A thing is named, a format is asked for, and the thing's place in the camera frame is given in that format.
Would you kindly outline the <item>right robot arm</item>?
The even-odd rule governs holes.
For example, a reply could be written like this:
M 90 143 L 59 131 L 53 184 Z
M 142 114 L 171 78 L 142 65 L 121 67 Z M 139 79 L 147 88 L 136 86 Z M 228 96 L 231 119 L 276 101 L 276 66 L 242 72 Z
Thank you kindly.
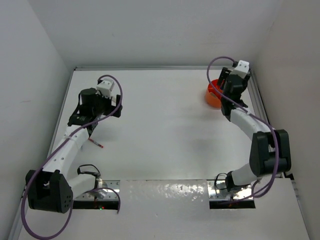
M 288 132 L 275 130 L 267 122 L 250 114 L 248 106 L 241 100 L 249 78 L 248 73 L 241 77 L 224 67 L 217 80 L 217 87 L 223 94 L 222 114 L 251 140 L 248 163 L 226 175 L 225 186 L 229 192 L 264 176 L 287 172 L 292 167 Z

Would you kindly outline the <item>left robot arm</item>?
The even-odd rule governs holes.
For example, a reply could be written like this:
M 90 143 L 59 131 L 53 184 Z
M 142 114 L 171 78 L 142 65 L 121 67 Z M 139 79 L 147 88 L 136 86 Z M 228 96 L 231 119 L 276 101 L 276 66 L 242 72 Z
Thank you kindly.
M 120 117 L 122 96 L 112 99 L 111 91 L 102 88 L 83 89 L 78 103 L 68 119 L 65 134 L 58 147 L 40 170 L 30 170 L 25 177 L 28 186 L 28 206 L 33 210 L 66 213 L 73 200 L 100 187 L 99 171 L 77 170 L 67 178 L 77 154 L 90 138 L 99 121 L 107 117 Z

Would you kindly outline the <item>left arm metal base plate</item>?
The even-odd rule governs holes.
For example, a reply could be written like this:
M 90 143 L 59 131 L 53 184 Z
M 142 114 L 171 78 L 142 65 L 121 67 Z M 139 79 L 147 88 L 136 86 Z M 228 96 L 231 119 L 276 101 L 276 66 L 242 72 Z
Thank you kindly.
M 118 201 L 120 194 L 119 180 L 100 180 L 96 183 L 95 188 L 100 188 L 92 192 L 79 195 L 76 201 Z

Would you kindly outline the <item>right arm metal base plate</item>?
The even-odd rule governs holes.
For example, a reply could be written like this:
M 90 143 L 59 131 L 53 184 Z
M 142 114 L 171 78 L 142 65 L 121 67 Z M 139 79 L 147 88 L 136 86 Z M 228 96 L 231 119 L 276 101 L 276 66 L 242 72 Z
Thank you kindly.
M 208 180 L 207 181 L 208 196 L 211 201 L 231 201 L 240 200 L 251 195 L 252 188 L 250 185 L 236 188 L 228 191 L 226 188 L 225 180 Z

